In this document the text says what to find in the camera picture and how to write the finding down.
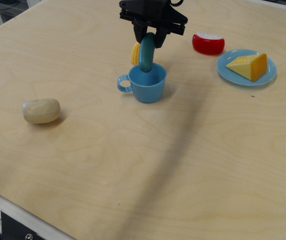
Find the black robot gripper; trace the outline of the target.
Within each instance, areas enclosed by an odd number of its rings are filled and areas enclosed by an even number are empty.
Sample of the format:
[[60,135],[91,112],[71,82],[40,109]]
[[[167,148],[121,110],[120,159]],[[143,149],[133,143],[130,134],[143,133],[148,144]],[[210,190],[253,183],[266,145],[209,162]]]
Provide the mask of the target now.
[[183,35],[188,18],[175,10],[181,0],[121,0],[120,18],[132,22],[136,41],[141,43],[147,28],[155,28],[155,48],[161,48],[166,36]]

